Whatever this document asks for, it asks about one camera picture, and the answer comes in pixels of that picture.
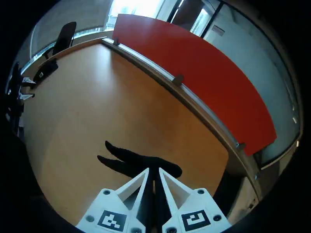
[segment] red desk divider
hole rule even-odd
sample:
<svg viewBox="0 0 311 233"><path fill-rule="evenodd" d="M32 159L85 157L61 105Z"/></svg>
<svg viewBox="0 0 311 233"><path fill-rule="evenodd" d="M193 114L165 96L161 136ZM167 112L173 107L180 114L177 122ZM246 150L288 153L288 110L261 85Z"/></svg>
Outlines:
<svg viewBox="0 0 311 233"><path fill-rule="evenodd" d="M239 143L245 143L247 155L276 139L270 114L255 87L207 41L179 26L129 14L119 14L115 38L173 76L183 75L183 84L217 115Z"/></svg>

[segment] black office chair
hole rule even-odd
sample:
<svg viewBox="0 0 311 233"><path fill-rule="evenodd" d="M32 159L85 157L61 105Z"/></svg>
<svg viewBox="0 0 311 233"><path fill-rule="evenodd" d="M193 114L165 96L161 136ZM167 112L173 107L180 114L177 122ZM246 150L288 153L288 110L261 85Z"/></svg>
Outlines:
<svg viewBox="0 0 311 233"><path fill-rule="evenodd" d="M77 27L77 22L70 22L67 23L66 25L64 25L61 29L61 32L59 33L59 36L57 38L57 41L55 43L55 45L46 50L43 53L43 56L48 59L48 53L53 50L52 55L55 55L56 53L59 53L67 48L69 48L70 46L70 42L71 42L71 46L72 46L72 42L73 42L73 35L75 33L75 28Z"/></svg>

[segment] wooden table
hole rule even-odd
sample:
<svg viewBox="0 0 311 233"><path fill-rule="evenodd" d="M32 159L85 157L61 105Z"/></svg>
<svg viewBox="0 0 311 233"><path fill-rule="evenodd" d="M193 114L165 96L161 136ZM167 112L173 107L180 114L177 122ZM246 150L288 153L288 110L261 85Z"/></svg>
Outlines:
<svg viewBox="0 0 311 233"><path fill-rule="evenodd" d="M26 102L24 124L35 176L63 218L76 225L102 188L130 180L97 160L113 158L105 140L176 163L180 181L214 194L226 149L155 80L100 44L64 56L58 66Z"/></svg>

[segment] wall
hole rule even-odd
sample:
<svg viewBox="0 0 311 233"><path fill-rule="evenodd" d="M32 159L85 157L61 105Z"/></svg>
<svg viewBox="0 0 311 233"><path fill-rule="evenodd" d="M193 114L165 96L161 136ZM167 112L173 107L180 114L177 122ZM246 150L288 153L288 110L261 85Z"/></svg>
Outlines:
<svg viewBox="0 0 311 233"><path fill-rule="evenodd" d="M282 154L299 133L299 124L292 119L297 117L298 107L289 97L282 76L284 72L278 70L267 51L246 30L251 23L243 21L238 24L238 14L232 14L229 7L224 5L204 39L244 72L266 104L277 133L274 143L263 150L263 162L267 162ZM224 30L222 36L213 31L214 25Z"/></svg>
<svg viewBox="0 0 311 233"><path fill-rule="evenodd" d="M31 33L30 35L28 35L22 46L19 48L13 64L18 61L19 66L23 67L30 60L30 39Z"/></svg>

